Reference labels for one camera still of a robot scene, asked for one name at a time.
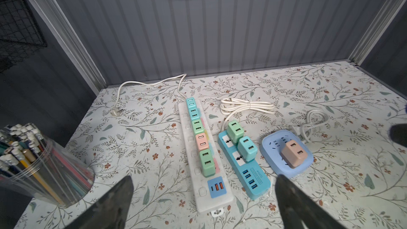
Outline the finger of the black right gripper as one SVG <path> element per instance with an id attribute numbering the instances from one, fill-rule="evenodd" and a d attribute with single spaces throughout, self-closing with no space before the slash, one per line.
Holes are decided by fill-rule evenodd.
<path id="1" fill-rule="evenodd" d="M 393 142 L 407 147 L 407 124 L 391 126 L 389 136 Z"/>

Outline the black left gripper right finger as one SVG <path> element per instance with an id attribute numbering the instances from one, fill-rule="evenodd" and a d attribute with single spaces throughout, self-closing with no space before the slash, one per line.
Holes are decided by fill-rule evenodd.
<path id="1" fill-rule="evenodd" d="M 284 175 L 277 177 L 275 193 L 285 229 L 344 228 Z"/>

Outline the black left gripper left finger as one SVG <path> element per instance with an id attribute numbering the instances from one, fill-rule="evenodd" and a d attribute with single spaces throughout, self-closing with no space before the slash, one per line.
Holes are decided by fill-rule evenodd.
<path id="1" fill-rule="evenodd" d="M 134 192 L 130 176 L 125 176 L 83 214 L 71 222 L 68 229 L 123 229 Z"/>

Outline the teal power strip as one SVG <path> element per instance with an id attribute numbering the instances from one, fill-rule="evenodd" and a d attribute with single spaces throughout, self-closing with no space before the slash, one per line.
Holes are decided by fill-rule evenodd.
<path id="1" fill-rule="evenodd" d="M 257 161 L 252 160 L 246 162 L 239 153 L 237 145 L 234 145 L 228 137 L 226 130 L 219 133 L 218 144 L 236 173 L 240 183 L 245 188 L 247 195 L 252 200 L 256 200 L 269 190 L 271 182 Z"/>

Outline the brown pink plug cube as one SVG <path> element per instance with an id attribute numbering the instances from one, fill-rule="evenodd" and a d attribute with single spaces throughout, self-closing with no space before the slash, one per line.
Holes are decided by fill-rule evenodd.
<path id="1" fill-rule="evenodd" d="M 285 143 L 281 156 L 292 169 L 302 165 L 308 157 L 308 153 L 295 140 Z"/>

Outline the blue square power socket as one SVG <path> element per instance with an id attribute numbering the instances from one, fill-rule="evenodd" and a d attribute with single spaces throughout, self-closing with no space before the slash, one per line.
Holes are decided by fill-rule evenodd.
<path id="1" fill-rule="evenodd" d="M 285 143 L 291 140 L 298 142 L 303 149 L 308 153 L 307 159 L 304 163 L 294 169 L 290 168 L 281 156 Z M 266 162 L 278 175 L 284 175 L 292 178 L 296 175 L 303 173 L 313 163 L 314 157 L 312 152 L 300 139 L 288 130 L 280 130 L 273 134 L 266 136 L 261 143 L 260 151 Z"/>

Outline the teal plug cube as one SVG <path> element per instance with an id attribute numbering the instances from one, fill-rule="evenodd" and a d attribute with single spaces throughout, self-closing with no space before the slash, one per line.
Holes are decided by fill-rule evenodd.
<path id="1" fill-rule="evenodd" d="M 258 148 L 249 136 L 244 136 L 238 141 L 237 150 L 246 162 L 254 160 L 258 152 Z"/>
<path id="2" fill-rule="evenodd" d="M 197 107 L 196 101 L 193 97 L 187 98 L 185 101 L 188 109 L 195 109 Z"/>
<path id="3" fill-rule="evenodd" d="M 199 111 L 198 108 L 196 108 L 196 107 L 189 108 L 188 112 L 189 112 L 189 116 L 190 116 L 191 121 L 200 120 L 201 116 L 200 116 L 200 111 Z"/>

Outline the white multicolour power strip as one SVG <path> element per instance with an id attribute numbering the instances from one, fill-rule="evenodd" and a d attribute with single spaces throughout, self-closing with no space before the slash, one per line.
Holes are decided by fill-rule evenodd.
<path id="1" fill-rule="evenodd" d="M 209 141 L 209 149 L 212 152 L 216 173 L 210 177 L 204 177 L 202 166 L 197 148 L 196 136 L 192 130 L 191 119 L 189 116 L 186 101 L 178 105 L 182 134 L 185 143 L 185 149 L 191 173 L 191 181 L 194 190 L 196 208 L 199 214 L 211 213 L 212 217 L 218 217 L 224 214 L 224 209 L 234 201 L 232 189 L 228 182 L 222 160 L 219 157 L 217 145 L 210 131 L 207 117 L 204 109 L 198 99 L 195 99 L 196 105 L 200 111 L 200 120 L 205 127 L 205 134 Z"/>

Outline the green plug cube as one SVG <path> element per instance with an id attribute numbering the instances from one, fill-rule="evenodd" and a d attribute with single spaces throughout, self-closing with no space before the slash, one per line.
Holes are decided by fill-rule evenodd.
<path id="1" fill-rule="evenodd" d="M 237 120 L 232 120 L 227 125 L 227 134 L 233 144 L 237 144 L 238 141 L 244 136 L 244 129 L 237 122 Z"/>
<path id="2" fill-rule="evenodd" d="M 216 173 L 216 166 L 209 148 L 199 152 L 200 162 L 202 166 L 202 173 L 204 177 L 213 176 Z"/>
<path id="3" fill-rule="evenodd" d="M 191 124 L 192 130 L 194 131 L 195 135 L 202 134 L 205 132 L 205 127 L 203 126 L 203 123 L 200 119 L 193 120 Z"/>

